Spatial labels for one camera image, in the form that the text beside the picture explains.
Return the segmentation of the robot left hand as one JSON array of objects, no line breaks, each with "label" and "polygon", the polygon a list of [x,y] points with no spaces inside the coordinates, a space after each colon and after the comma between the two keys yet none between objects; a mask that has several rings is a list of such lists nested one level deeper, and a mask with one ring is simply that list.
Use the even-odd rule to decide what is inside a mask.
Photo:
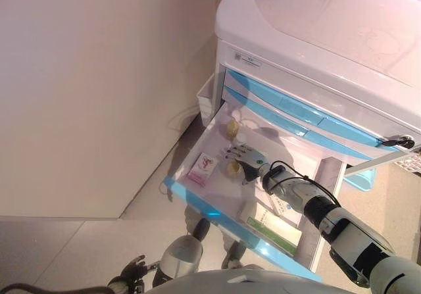
[{"label": "robot left hand", "polygon": [[126,281],[139,285],[143,278],[150,273],[154,266],[148,266],[145,263],[145,255],[139,255],[131,260],[121,271],[120,276]]}]

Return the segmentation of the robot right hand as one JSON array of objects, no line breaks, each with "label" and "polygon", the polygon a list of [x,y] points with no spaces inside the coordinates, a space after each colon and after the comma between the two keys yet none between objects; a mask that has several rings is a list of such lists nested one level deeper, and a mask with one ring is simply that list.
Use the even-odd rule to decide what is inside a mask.
[{"label": "robot right hand", "polygon": [[255,182],[269,170],[265,155],[247,144],[232,145],[222,154],[226,160],[226,175],[242,185]]}]

